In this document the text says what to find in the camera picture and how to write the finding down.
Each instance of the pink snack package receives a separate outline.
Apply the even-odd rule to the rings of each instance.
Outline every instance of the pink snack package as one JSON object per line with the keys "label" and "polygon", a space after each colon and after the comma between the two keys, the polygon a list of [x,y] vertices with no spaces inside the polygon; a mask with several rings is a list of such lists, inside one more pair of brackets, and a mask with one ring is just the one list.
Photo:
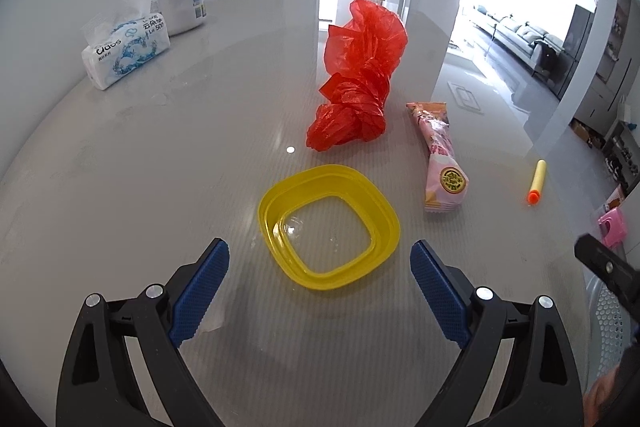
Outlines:
{"label": "pink snack package", "polygon": [[428,212],[454,210],[465,199],[469,179],[454,158],[447,104],[410,102],[406,107],[429,146],[424,207]]}

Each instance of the refrigerator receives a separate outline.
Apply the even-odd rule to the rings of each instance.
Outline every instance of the refrigerator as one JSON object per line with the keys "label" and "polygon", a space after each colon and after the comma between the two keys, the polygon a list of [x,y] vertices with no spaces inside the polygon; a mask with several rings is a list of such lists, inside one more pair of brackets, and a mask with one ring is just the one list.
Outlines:
{"label": "refrigerator", "polygon": [[587,44],[594,17],[595,13],[582,6],[575,6],[574,16],[562,44],[563,51],[558,55],[556,66],[547,81],[549,89],[558,97],[558,100],[562,99],[566,88],[574,77],[578,62]]}

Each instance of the table surface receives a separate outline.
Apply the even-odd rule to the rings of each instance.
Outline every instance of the table surface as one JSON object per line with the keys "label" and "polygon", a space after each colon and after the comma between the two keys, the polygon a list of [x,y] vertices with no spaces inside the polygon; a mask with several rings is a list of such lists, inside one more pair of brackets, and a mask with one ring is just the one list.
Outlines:
{"label": "table surface", "polygon": [[[347,22],[349,2],[323,0],[331,15],[321,18]],[[553,190],[537,207],[524,204],[538,156],[495,88],[455,55],[438,79],[442,31],[410,12],[386,133],[309,150],[306,129],[328,76],[313,6],[210,4],[204,26],[175,36],[167,52],[108,90],[80,82],[2,179],[0,357],[50,425],[84,298],[129,298],[164,283],[213,237],[229,244],[229,272],[180,352],[228,426],[413,426],[458,355],[410,273],[410,247],[423,238],[444,263],[505,299],[552,296],[584,375],[588,319],[574,238]],[[483,114],[456,105],[447,82],[461,77],[473,83]],[[442,215],[423,210],[426,149],[405,108],[432,91],[448,102],[456,157],[470,179],[462,208]],[[276,265],[256,212],[277,181],[331,163],[359,170],[382,191],[401,239],[370,275],[320,293]],[[297,211],[289,231],[318,271],[367,244],[362,225],[334,199]],[[145,399],[164,418],[140,350],[129,345]],[[507,355],[501,350],[497,369]],[[498,387],[492,378],[477,414],[488,412]]]}

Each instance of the tissue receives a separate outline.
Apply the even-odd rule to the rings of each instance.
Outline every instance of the tissue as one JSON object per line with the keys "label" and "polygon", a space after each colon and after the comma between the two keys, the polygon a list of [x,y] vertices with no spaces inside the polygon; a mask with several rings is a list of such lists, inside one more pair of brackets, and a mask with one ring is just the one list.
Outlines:
{"label": "tissue", "polygon": [[82,31],[89,44],[82,62],[98,89],[107,89],[170,45],[162,15],[151,13],[151,0],[121,0],[112,14],[98,14]]}

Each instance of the yellow container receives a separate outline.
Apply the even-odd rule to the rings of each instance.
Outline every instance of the yellow container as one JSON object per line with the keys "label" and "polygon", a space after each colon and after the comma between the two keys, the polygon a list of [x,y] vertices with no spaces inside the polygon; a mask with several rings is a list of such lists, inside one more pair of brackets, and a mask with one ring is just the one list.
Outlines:
{"label": "yellow container", "polygon": [[527,203],[538,204],[540,196],[542,196],[542,187],[545,184],[546,162],[539,160],[536,165],[536,171],[533,174],[533,182],[527,194]]}
{"label": "yellow container", "polygon": [[[329,196],[340,198],[353,209],[369,232],[371,243],[347,264],[317,273],[302,262],[291,246],[285,221],[302,206]],[[388,259],[400,239],[400,222],[393,207],[373,183],[344,165],[322,165],[273,185],[260,202],[258,222],[283,272],[312,290],[332,290],[364,277]]]}

